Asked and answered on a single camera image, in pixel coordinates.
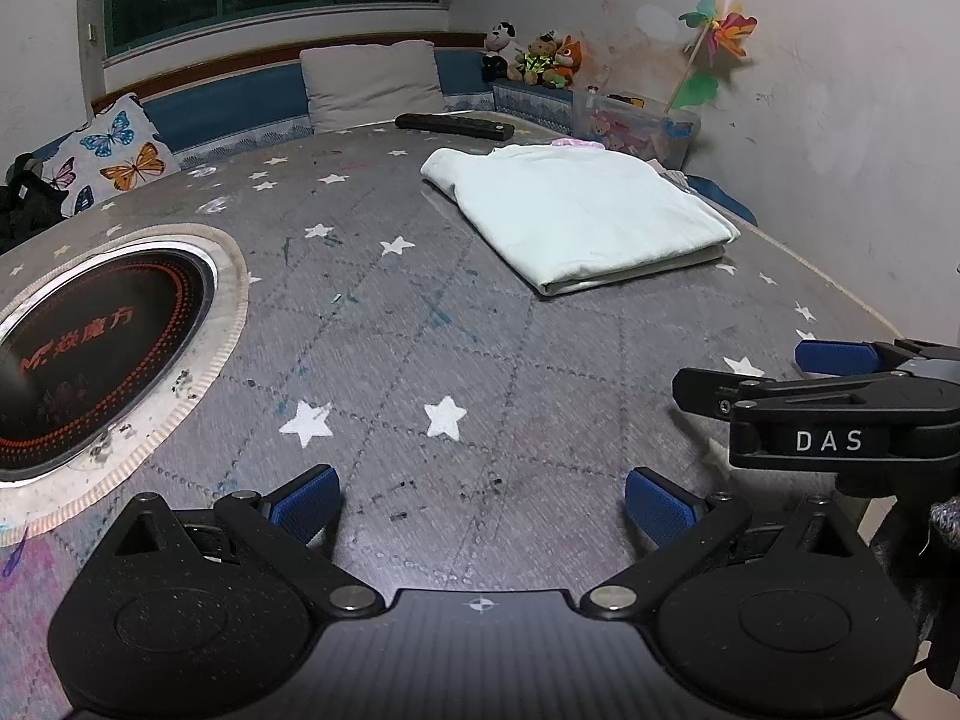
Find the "metal screw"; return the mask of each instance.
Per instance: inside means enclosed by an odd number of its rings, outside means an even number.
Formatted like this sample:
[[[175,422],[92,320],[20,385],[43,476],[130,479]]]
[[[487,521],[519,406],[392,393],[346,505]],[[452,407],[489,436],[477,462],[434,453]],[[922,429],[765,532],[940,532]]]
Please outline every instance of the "metal screw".
[[[590,600],[605,610],[618,611],[637,603],[637,594],[630,587],[604,584],[590,593]]]
[[[361,584],[344,584],[330,593],[330,603],[345,611],[360,611],[376,603],[376,593]]]

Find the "folded white cloth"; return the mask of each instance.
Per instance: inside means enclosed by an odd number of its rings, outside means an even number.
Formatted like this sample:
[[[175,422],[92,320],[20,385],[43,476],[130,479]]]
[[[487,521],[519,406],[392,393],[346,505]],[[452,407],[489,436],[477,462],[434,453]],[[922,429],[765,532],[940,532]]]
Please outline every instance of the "folded white cloth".
[[[617,151],[441,148],[421,175],[544,295],[716,259],[740,235],[699,197]]]

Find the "panda plush toy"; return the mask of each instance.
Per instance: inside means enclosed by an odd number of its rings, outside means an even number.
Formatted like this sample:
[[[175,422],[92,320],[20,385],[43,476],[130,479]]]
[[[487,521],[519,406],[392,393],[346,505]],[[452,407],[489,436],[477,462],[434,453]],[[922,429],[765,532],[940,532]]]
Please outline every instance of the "panda plush toy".
[[[487,33],[483,42],[487,53],[483,57],[480,71],[484,83],[507,77],[507,66],[510,64],[507,55],[511,54],[510,48],[513,47],[514,52],[520,50],[515,37],[517,30],[510,22],[500,22]]]

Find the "window frame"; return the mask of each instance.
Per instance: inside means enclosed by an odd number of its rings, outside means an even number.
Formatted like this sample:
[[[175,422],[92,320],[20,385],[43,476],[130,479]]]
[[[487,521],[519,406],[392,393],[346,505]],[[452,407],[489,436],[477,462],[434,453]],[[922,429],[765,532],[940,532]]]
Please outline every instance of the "window frame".
[[[371,6],[377,7],[397,7],[398,5],[411,5],[416,7],[429,5],[442,5],[442,0],[433,0],[431,2],[331,2],[327,0],[313,0],[297,2],[296,6],[289,5],[270,5],[267,7],[252,8],[250,10],[240,11],[238,13],[224,14],[224,0],[217,1],[217,15],[207,19],[196,20],[195,22],[185,23],[180,26],[172,26],[162,32],[155,32],[144,38],[131,40],[127,43],[117,44],[113,42],[113,0],[104,0],[104,60],[114,59],[119,55],[131,52],[132,50],[142,49],[153,43],[161,43],[189,32],[203,31],[212,26],[224,26],[229,28],[232,23],[242,23],[246,19],[256,19],[271,14],[293,15],[299,11],[304,11],[304,15],[316,12],[317,8],[329,7],[342,12],[344,9],[356,8],[358,10],[368,10]]]

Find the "teddy bear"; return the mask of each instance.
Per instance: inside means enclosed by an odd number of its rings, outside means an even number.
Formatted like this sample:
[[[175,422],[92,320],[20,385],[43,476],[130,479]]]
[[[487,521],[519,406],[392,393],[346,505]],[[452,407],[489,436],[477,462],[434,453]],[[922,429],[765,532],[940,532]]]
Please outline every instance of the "teddy bear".
[[[523,81],[527,86],[536,86],[544,77],[544,71],[553,67],[559,48],[553,32],[539,36],[527,46],[526,52],[517,52],[514,64],[507,68],[507,78]]]
[[[480,74],[484,83],[507,77],[508,62],[504,58],[510,55],[510,48],[518,52],[520,47],[514,41],[517,30],[510,22],[499,22],[493,27],[484,39],[483,46],[487,50],[481,59]]]
[[[580,41],[574,41],[569,35],[557,50],[553,67],[544,71],[544,86],[551,89],[565,89],[573,85],[573,74],[580,69],[584,61],[580,50]]]

